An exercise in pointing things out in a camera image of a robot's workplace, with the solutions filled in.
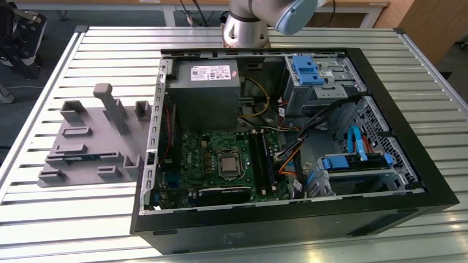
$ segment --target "yellow wire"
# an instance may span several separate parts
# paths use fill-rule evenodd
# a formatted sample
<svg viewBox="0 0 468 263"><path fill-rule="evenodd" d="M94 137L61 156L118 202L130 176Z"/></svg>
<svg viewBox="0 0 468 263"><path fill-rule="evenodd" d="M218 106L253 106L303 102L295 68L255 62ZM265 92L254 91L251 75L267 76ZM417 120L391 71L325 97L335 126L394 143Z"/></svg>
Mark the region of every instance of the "yellow wire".
<svg viewBox="0 0 468 263"><path fill-rule="evenodd" d="M266 94L266 97L267 97L266 108L265 108L261 112L258 112L258 113L255 113L255 114L239 115L239 117L250 118L250 117L255 117L255 116L263 114L263 113L269 110L269 107L270 107L270 96L269 96L269 93L267 93L265 87L263 87L254 79L247 78L247 77L246 77L246 79L249 79L250 81L254 82L255 85L258 85L258 87L262 89L262 91L263 91L263 93Z"/></svg>

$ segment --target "floor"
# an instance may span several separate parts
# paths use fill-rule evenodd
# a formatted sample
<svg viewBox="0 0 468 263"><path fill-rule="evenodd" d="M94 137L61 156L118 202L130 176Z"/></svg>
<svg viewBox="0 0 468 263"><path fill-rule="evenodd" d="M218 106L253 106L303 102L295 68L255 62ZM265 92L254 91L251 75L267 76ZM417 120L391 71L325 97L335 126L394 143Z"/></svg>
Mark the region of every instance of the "floor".
<svg viewBox="0 0 468 263"><path fill-rule="evenodd" d="M3 86L30 86L30 88L11 88L10 92L14 94L17 101L10 105L0 104L0 163L7 155L3 146L14 144L77 26L165 26L163 13L159 11L70 11L69 21L61 21L55 11L41 11L41 13L49 17L47 30L39 50L39 56L43 60L41 78L26 80L22 75L14 74L9 67L0 65L0 83ZM221 12L203 13L207 18L211 16L209 26L219 26ZM177 13L177 24L178 26L189 26L186 15L182 12ZM458 46L454 46L437 67L441 71L453 72L449 82L462 97L468 100L468 51L462 51Z"/></svg>

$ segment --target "ram slot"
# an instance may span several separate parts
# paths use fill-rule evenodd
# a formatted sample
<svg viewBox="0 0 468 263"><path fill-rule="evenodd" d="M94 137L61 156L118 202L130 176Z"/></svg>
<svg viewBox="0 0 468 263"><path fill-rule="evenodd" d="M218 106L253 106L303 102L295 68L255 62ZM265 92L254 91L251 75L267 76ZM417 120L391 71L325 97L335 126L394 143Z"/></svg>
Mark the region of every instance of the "ram slot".
<svg viewBox="0 0 468 263"><path fill-rule="evenodd" d="M250 134L249 145L251 148L255 188L261 195L266 195L271 192L271 186L275 183L275 174L271 167L271 158L265 135L261 133Z"/></svg>

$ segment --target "power supply label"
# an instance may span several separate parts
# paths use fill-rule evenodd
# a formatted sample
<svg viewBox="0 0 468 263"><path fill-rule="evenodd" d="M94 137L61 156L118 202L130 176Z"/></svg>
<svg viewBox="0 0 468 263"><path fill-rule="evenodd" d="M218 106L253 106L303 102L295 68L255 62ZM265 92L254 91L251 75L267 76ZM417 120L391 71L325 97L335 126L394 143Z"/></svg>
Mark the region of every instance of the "power supply label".
<svg viewBox="0 0 468 263"><path fill-rule="evenodd" d="M191 69L191 81L227 81L231 79L230 66L197 66Z"/></svg>

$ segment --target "green motherboard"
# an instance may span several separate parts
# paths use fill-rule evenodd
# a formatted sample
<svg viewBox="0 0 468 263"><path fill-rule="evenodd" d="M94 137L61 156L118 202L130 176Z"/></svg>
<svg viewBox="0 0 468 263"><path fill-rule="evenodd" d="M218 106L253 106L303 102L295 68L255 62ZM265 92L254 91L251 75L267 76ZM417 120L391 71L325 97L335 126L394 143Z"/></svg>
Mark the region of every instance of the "green motherboard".
<svg viewBox="0 0 468 263"><path fill-rule="evenodd" d="M290 199L289 183L275 182L273 191L258 191L250 146L251 132L185 133L182 146L182 170L178 176L178 188L194 189L209 187L247 186L253 188L250 202ZM269 158L281 150L274 131L265 133ZM173 196L178 200L175 208L193 207L190 199Z"/></svg>

